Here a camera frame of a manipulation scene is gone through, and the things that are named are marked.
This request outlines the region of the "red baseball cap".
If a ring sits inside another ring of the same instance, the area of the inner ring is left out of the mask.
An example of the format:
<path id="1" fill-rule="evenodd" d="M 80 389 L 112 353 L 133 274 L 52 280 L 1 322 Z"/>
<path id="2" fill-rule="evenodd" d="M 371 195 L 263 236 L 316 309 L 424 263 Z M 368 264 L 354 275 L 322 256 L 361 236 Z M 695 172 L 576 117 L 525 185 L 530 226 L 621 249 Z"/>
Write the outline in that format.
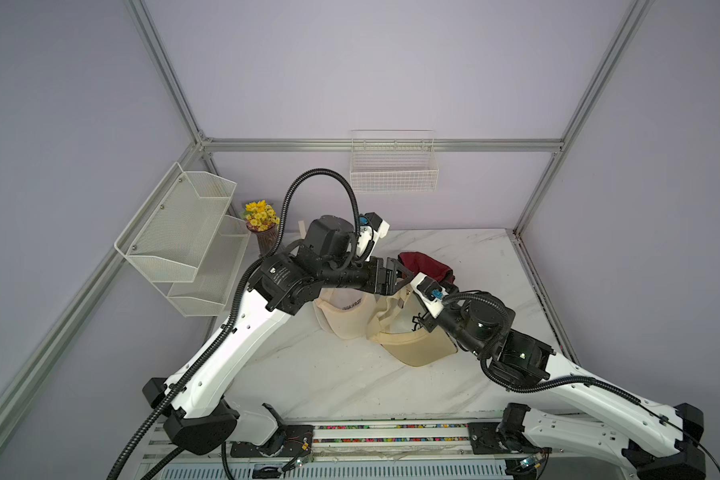
<path id="1" fill-rule="evenodd" d="M 427 254 L 401 252 L 398 255 L 398 260 L 413 274 L 423 273 L 441 284 L 453 284 L 455 281 L 455 275 L 450 266 L 435 260 Z"/>

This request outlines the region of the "tan dark-brim baseball cap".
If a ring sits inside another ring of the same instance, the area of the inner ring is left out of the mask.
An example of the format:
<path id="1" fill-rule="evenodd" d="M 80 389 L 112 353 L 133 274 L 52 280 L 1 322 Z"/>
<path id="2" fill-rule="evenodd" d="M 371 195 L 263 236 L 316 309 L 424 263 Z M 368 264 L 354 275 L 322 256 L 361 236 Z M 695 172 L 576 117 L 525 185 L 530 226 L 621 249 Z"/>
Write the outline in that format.
<path id="1" fill-rule="evenodd" d="M 410 286 L 393 296 L 380 297 L 366 326 L 366 338 L 405 365 L 422 367 L 457 352 L 449 336 L 423 326 L 426 309 Z"/>

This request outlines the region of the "cream Colorado baseball cap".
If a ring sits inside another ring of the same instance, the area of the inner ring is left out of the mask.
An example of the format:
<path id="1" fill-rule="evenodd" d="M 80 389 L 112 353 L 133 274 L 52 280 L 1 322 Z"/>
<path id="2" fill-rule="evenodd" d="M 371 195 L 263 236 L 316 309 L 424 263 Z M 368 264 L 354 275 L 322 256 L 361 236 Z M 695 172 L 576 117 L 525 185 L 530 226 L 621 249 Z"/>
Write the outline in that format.
<path id="1" fill-rule="evenodd" d="M 312 302 L 320 327 L 341 340 L 366 336 L 376 299 L 372 294 L 353 289 L 325 288 Z"/>

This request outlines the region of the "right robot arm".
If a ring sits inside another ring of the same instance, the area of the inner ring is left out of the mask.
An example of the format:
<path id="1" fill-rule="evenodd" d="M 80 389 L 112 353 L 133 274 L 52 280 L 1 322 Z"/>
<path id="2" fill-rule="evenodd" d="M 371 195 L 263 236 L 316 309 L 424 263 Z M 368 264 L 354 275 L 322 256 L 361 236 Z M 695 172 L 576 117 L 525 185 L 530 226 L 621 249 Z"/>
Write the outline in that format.
<path id="1" fill-rule="evenodd" d="M 555 416 L 525 403 L 504 409 L 494 438 L 512 453 L 543 466 L 556 450 L 615 464 L 640 479 L 704 479 L 704 416 L 683 403 L 650 401 L 618 387 L 512 327 L 515 313 L 493 295 L 416 291 L 423 323 L 442 328 L 478 359 L 495 385 L 518 395 L 550 393 L 587 420 Z"/>

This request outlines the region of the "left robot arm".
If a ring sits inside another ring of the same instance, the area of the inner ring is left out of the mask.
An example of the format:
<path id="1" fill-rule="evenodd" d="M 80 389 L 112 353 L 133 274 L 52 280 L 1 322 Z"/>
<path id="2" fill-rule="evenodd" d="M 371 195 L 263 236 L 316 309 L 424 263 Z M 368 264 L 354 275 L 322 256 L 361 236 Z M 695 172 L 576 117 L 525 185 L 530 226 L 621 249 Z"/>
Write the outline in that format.
<path id="1" fill-rule="evenodd" d="M 159 410 L 171 443 L 195 455 L 229 440 L 265 455 L 278 453 L 287 441 L 287 427 L 276 410 L 267 403 L 227 400 L 225 393 L 263 342 L 323 289 L 391 296 L 406 285 L 409 270 L 372 254 L 388 230 L 374 212 L 362 215 L 358 226 L 324 215 L 310 223 L 304 238 L 262 259 L 240 283 L 237 311 L 202 350 L 174 375 L 154 378 L 143 389 L 153 407 L 174 397 Z"/>

